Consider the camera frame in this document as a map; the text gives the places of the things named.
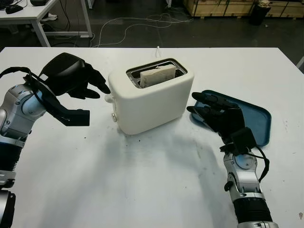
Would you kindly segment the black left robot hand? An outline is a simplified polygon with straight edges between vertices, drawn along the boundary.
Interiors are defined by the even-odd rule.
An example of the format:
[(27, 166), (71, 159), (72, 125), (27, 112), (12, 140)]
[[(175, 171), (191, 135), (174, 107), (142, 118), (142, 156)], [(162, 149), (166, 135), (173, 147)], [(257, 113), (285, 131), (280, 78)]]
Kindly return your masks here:
[(99, 71), (83, 59), (66, 52), (48, 62), (38, 79), (56, 96), (67, 93), (77, 99), (100, 98), (96, 91), (87, 88), (88, 84), (110, 94), (106, 80)]

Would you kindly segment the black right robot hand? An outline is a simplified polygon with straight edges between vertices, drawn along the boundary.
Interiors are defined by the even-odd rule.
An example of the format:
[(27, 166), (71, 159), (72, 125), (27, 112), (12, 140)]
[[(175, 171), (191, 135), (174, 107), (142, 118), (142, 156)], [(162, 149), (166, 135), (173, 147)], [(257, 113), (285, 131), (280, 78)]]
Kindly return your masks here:
[(199, 92), (193, 92), (192, 97), (204, 106), (188, 106), (187, 110), (202, 118), (208, 127), (219, 134), (224, 144), (231, 143), (231, 134), (245, 127), (242, 110), (237, 104), (221, 96)]

